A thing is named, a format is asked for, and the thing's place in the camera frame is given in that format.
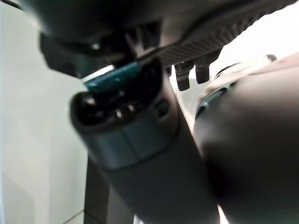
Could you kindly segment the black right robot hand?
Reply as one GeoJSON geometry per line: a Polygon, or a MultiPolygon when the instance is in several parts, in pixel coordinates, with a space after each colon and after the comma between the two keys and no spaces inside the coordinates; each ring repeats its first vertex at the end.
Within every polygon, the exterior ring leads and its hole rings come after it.
{"type": "Polygon", "coordinates": [[[146,224],[299,221],[299,56],[220,75],[190,129],[180,91],[223,47],[292,0],[22,0],[47,66],[80,79],[70,119],[146,224]]]}

